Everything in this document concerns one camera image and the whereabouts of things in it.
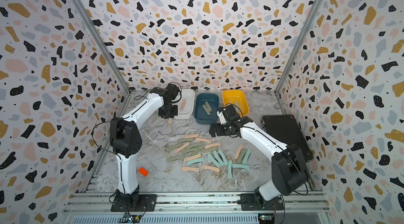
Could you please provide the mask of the green knife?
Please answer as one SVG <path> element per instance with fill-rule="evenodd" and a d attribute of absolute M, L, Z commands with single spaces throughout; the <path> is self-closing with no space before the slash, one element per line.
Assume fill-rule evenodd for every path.
<path fill-rule="evenodd" d="M 208 102 L 208 101 L 206 101 L 206 102 L 205 102 L 205 105 L 206 105 L 206 107 L 207 107 L 208 111 L 211 113 L 213 110 L 212 110 L 212 108 L 211 108 L 211 106 L 210 106 L 209 102 Z"/>

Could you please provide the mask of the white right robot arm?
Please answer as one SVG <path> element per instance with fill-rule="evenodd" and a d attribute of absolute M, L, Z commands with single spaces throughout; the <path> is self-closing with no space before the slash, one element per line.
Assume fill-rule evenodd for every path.
<path fill-rule="evenodd" d="M 209 133 L 216 136 L 237 136 L 252 143 L 271 160 L 271 179 L 256 188 L 257 203 L 267 203 L 279 196 L 288 196 L 309 181 L 309 172 L 301 148 L 280 142 L 247 116 L 240 116 L 233 104 L 217 111 L 220 122 L 212 124 Z"/>

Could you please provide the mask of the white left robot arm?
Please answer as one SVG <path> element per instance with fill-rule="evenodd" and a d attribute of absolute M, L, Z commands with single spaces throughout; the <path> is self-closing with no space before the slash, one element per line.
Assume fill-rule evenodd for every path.
<path fill-rule="evenodd" d="M 177 103 L 182 98 L 182 88 L 169 83 L 165 88 L 152 88 L 142 98 L 132 111 L 110 122 L 110 145 L 118 163 L 118 187 L 115 196 L 128 204 L 138 201 L 140 189 L 136 176 L 132 174 L 136 172 L 137 154 L 143 144 L 140 129 L 155 111 L 163 119 L 177 116 Z"/>

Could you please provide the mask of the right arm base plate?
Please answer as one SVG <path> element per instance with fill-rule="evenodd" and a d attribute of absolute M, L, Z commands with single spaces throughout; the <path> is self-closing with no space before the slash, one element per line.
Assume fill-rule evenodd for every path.
<path fill-rule="evenodd" d="M 240 199 L 237 203 L 241 205 L 242 211 L 284 210 L 284 204 L 281 197 L 265 201 L 260 194 L 256 193 L 240 194 Z"/>

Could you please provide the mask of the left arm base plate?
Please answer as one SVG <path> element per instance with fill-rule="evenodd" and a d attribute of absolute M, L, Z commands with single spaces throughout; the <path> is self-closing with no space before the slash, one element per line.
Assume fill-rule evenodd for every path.
<path fill-rule="evenodd" d="M 111 212 L 124 212 L 124 211 L 146 211 L 153 212 L 157 203 L 156 194 L 140 194 L 135 196 L 126 196 L 126 199 L 122 196 L 115 196 L 111 209 Z"/>

